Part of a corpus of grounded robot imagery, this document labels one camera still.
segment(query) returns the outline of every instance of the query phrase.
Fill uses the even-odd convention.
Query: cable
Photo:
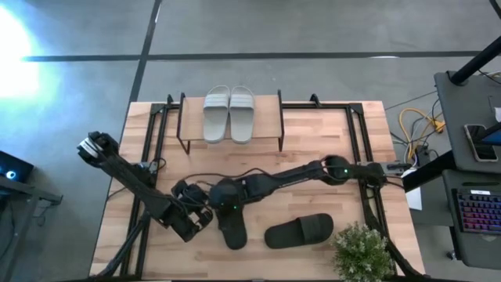
[[[395,186],[398,186],[398,187],[400,187],[402,189],[405,189],[405,187],[403,185],[400,185],[398,183],[393,183],[393,182],[387,181],[386,184],[395,185]]]
[[[398,116],[398,123],[400,124],[400,128],[402,129],[402,131],[404,132],[404,135],[405,137],[407,138],[407,142],[410,142],[411,140],[411,137],[409,137],[409,134],[407,133],[407,131],[405,130],[405,127],[404,127],[404,124],[403,124],[403,114],[405,112],[408,112],[408,111],[413,111],[415,113],[418,113],[420,114],[421,116],[423,116],[423,118],[427,118],[430,122],[433,122],[432,119],[430,117],[428,117],[430,115],[430,113],[428,114],[424,114],[421,110],[419,109],[416,109],[416,108],[405,108],[403,109],[401,112],[400,112],[400,115]]]
[[[405,137],[407,138],[407,141],[409,141],[409,144],[407,145],[407,148],[405,149],[404,151],[404,155],[403,155],[403,162],[404,163],[407,163],[407,160],[409,159],[412,159],[411,156],[408,155],[408,151],[409,150],[412,150],[413,149],[413,137],[414,137],[414,134],[416,132],[412,132],[411,133],[411,136],[409,138],[409,136],[407,135],[407,132],[405,131],[405,128],[403,126],[403,123],[402,123],[402,114],[403,114],[404,110],[402,112],[400,112],[400,115],[399,115],[399,123],[400,123],[400,127],[402,128],[402,131],[405,133]],[[424,118],[426,118],[429,114],[431,113],[431,110],[426,114],[424,115]],[[424,118],[420,121],[420,123],[417,125],[416,129],[420,127],[421,123],[423,123],[424,121]]]
[[[155,161],[158,161],[158,163],[160,163],[160,161],[164,161],[164,164],[163,164],[163,165],[161,165],[161,166],[157,167],[157,170],[155,170],[155,173],[156,173],[156,172],[158,172],[159,170],[161,170],[162,168],[164,168],[164,167],[165,167],[165,165],[167,165],[167,161],[166,161],[164,158],[159,157],[159,158],[153,159],[153,160],[150,162],[150,165],[148,166],[148,170],[150,170],[151,165],[152,165]]]
[[[393,132],[390,132],[390,134],[391,134],[393,137],[395,137],[396,139],[398,139],[398,140],[400,140],[400,141],[402,141],[402,142],[404,142],[404,143],[408,143],[408,142],[406,142],[404,139],[400,138],[400,136],[398,136],[398,135],[394,134]]]
[[[127,189],[127,187],[125,187],[125,186],[121,187],[119,190],[116,190],[115,192],[108,195],[108,198],[106,199],[106,201],[109,201],[111,197],[115,196],[116,194],[118,194],[121,191],[126,190],[126,189]]]
[[[421,98],[423,98],[423,97],[429,96],[429,95],[431,95],[431,94],[433,94],[433,93],[436,93],[436,92],[437,92],[437,90],[432,91],[432,92],[428,92],[428,93],[423,94],[423,95],[421,95],[421,96],[418,96],[418,97],[416,97],[416,98],[412,98],[412,99],[406,100],[406,101],[404,101],[404,102],[398,103],[398,104],[396,104],[396,105],[393,105],[393,106],[391,106],[391,107],[387,107],[387,108],[386,108],[386,109],[384,109],[384,110],[386,111],[386,110],[393,109],[394,107],[398,107],[398,106],[401,106],[401,105],[403,105],[403,104],[406,104],[406,103],[409,103],[409,102],[415,101],[415,100],[417,100],[417,99],[421,99]]]
[[[246,172],[244,172],[242,174],[239,174],[239,175],[224,175],[222,173],[217,173],[217,172],[194,173],[192,175],[188,175],[188,176],[185,176],[185,177],[181,178],[179,181],[184,181],[184,180],[187,180],[188,178],[192,178],[192,177],[195,177],[195,176],[219,176],[219,177],[222,177],[222,178],[240,178],[240,177],[246,175],[247,173],[255,171],[255,170],[257,170],[257,171],[259,171],[261,173],[264,173],[267,176],[272,176],[272,175],[270,175],[269,173],[267,173],[266,171],[264,171],[264,170],[262,170],[260,168],[251,168],[248,171],[246,171]]]
[[[405,148],[407,147],[407,144],[402,143],[402,142],[393,142],[393,144],[402,145],[402,146],[404,146]]]
[[[431,106],[431,120],[433,121],[433,127],[435,128],[435,131],[436,131],[436,128],[437,128],[437,120],[436,120],[436,118],[438,118],[438,117],[435,117],[435,106],[437,106],[438,101],[439,101],[439,99],[437,99],[435,101],[435,103],[433,103],[433,106]]]
[[[426,130],[428,129],[428,127],[430,127],[430,125],[433,125],[434,127],[434,131],[433,133],[435,132],[440,132],[444,126],[445,126],[445,123],[442,121],[441,122],[441,126],[440,127],[437,127],[437,119],[438,117],[440,117],[442,115],[442,113],[438,114],[436,117],[434,116],[434,108],[437,106],[437,103],[438,103],[438,99],[433,103],[433,106],[431,107],[431,118],[429,118],[429,123],[427,124],[427,126],[424,128],[423,132],[421,133],[421,137],[422,138],[424,136],[424,133],[426,132]],[[410,159],[414,156],[415,152],[414,150],[416,149],[413,145],[413,141],[409,141],[410,142],[410,150],[408,152],[408,155],[407,155],[407,158]],[[425,141],[423,142],[424,145],[426,145],[427,143],[427,138],[425,139]]]
[[[9,206],[10,206],[10,224],[12,226],[12,235],[9,239],[9,243],[7,243],[7,246],[5,247],[5,250],[3,250],[2,254],[0,255],[0,262],[3,260],[5,254],[7,254],[7,251],[10,249],[10,245],[14,240],[14,236],[16,234],[16,223],[14,222],[14,208],[13,208],[13,203],[8,201]]]
[[[494,79],[494,78],[491,78],[491,77],[490,77],[490,75],[486,74],[485,72],[483,72],[483,71],[481,71],[481,70],[478,70],[478,72],[479,72],[479,73],[481,73],[482,75],[484,75],[486,78],[488,78],[488,79],[490,79],[490,80],[494,81],[495,83],[497,83],[497,84],[501,85],[501,82],[497,81],[497,80],[496,80],[496,79]]]
[[[431,149],[431,150],[429,150],[429,151],[430,151],[431,153],[435,153],[435,155],[436,155],[437,157],[439,156],[439,155],[438,155],[438,152],[437,152],[436,150]]]
[[[48,206],[45,206],[43,207],[43,211],[41,211],[40,215],[37,215],[37,216],[34,216],[33,218],[34,219],[37,219],[37,225],[42,227],[45,225],[45,213],[50,209],[50,208],[54,208],[54,207],[57,207],[59,204],[49,204]]]

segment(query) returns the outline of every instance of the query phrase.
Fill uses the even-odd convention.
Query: white slide sandal
[[[245,86],[235,86],[229,99],[229,118],[233,142],[249,143],[254,129],[254,94]]]
[[[219,85],[209,91],[204,101],[204,140],[210,144],[225,138],[228,122],[229,87]]]

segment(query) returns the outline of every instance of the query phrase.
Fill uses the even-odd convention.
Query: black slide sandal
[[[333,230],[334,222],[328,214],[302,216],[268,228],[265,242],[273,249],[318,244],[329,239]]]
[[[226,246],[232,250],[243,248],[247,243],[247,230],[243,221],[243,207],[237,207],[230,212],[216,212],[219,229],[225,238]]]

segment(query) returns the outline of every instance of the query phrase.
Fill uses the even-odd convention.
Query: smartphone
[[[476,143],[476,136],[482,136],[485,132],[484,125],[464,125],[468,142],[477,161],[498,161],[498,156],[491,145]]]

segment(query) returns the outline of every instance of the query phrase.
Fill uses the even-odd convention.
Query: black cable
[[[436,133],[436,132],[435,132],[435,131],[433,131],[432,133],[429,133],[429,134],[427,134],[427,135],[425,135],[425,136],[423,136],[423,137],[420,137],[420,138],[418,138],[418,139],[411,140],[411,142],[416,142],[416,141],[419,141],[419,140],[422,140],[422,139],[427,140],[427,138],[428,138],[428,137],[430,137],[431,135],[433,135],[434,133]]]
[[[14,208],[13,208],[13,203],[8,201],[9,206],[10,206],[10,224],[12,225],[12,235],[9,239],[9,243],[7,243],[7,246],[5,247],[5,250],[3,250],[2,254],[0,255],[0,262],[3,260],[5,254],[7,254],[7,251],[10,249],[10,245],[14,240],[14,235],[16,234],[16,223],[14,222]]]
[[[438,155],[438,152],[437,152],[436,150],[431,149],[431,150],[429,150],[429,151],[430,151],[431,153],[435,153],[435,155],[436,155],[437,157],[439,156],[439,155]]]
[[[148,166],[148,170],[150,170],[151,165],[152,165],[152,164],[153,164],[153,162],[155,162],[155,161],[158,161],[158,164],[160,164],[160,161],[164,161],[164,164],[163,164],[163,165],[161,165],[161,166],[158,166],[158,167],[157,167],[157,170],[155,170],[155,173],[157,173],[159,170],[161,170],[162,168],[164,168],[164,167],[165,167],[165,165],[167,165],[167,161],[166,161],[164,158],[159,157],[159,158],[153,159],[153,160],[150,162],[150,165]]]
[[[396,139],[398,139],[398,141],[402,141],[404,142],[405,144],[409,144],[409,142],[405,141],[404,139],[400,138],[398,135],[394,134],[393,132],[390,132],[390,134],[395,137]]]
[[[194,173],[192,175],[188,175],[188,176],[185,176],[183,178],[181,178],[179,181],[184,181],[184,180],[187,180],[188,178],[192,178],[192,177],[195,177],[195,176],[219,176],[219,177],[222,177],[222,178],[232,178],[232,179],[235,179],[235,178],[240,178],[242,176],[245,176],[246,174],[252,172],[252,171],[259,171],[267,176],[272,176],[270,175],[269,173],[267,173],[266,171],[260,169],[260,168],[251,168],[249,169],[248,171],[244,172],[244,173],[241,173],[239,175],[224,175],[222,173],[217,173],[217,172],[208,172],[208,173]]]
[[[405,148],[408,146],[408,145],[405,145],[404,143],[399,143],[399,142],[395,142],[394,144],[397,144],[397,145],[402,145],[402,146],[404,146]]]
[[[412,101],[415,101],[415,100],[417,100],[417,99],[421,99],[421,98],[423,98],[423,97],[429,96],[429,95],[431,95],[431,94],[433,94],[433,93],[436,93],[436,92],[437,92],[437,90],[432,91],[432,92],[429,92],[429,93],[426,93],[426,94],[423,94],[423,95],[418,96],[418,97],[416,97],[416,98],[412,98],[412,99],[406,100],[406,101],[404,101],[404,102],[398,103],[398,104],[396,104],[396,105],[393,105],[393,106],[391,106],[391,107],[387,107],[387,108],[386,108],[386,109],[384,109],[384,110],[386,111],[386,110],[393,109],[394,107],[398,107],[398,106],[403,105],[403,104],[405,104],[405,103],[412,102]]]
[[[37,215],[37,216],[34,216],[33,218],[34,219],[37,219],[37,225],[42,227],[45,225],[45,213],[47,212],[47,210],[49,210],[50,208],[54,208],[56,206],[58,206],[59,204],[50,204],[46,207],[43,207],[43,211],[41,211],[40,215]]]
[[[108,201],[111,197],[115,196],[116,194],[120,193],[121,191],[123,191],[125,189],[127,189],[127,187],[123,186],[119,190],[116,190],[115,192],[111,193],[110,195],[108,195],[108,198],[106,199],[106,201]]]
[[[491,77],[490,77],[488,74],[486,74],[485,72],[483,72],[483,71],[481,71],[481,70],[478,70],[478,72],[479,72],[479,73],[481,73],[482,75],[484,75],[486,78],[488,78],[488,79],[490,79],[490,80],[494,81],[495,83],[497,83],[497,84],[501,85],[501,82],[497,81],[497,80],[496,80],[496,79],[494,79],[494,78],[491,78]]]
[[[405,187],[404,187],[403,185],[400,185],[400,184],[398,184],[398,183],[393,183],[393,182],[387,181],[387,182],[386,182],[386,184],[395,185],[395,186],[398,186],[398,187],[400,187],[400,188],[402,188],[402,189],[405,189]]]
[[[420,118],[416,119],[416,120],[413,122],[413,125],[412,125],[412,127],[410,128],[411,138],[412,138],[412,135],[413,135],[413,133],[414,133],[414,127],[416,126],[416,123],[417,123],[418,121],[422,121],[423,119],[424,119],[424,117],[422,117],[422,118],[420,117]],[[411,147],[411,148],[414,148],[414,141],[413,141],[413,140],[411,140],[411,141],[410,141],[410,147]]]
[[[435,103],[433,103],[433,106],[431,107],[431,120],[433,121],[433,128],[435,131],[437,131],[437,124],[435,123],[436,120],[435,120],[435,106],[437,105],[439,99],[437,99],[435,101]]]

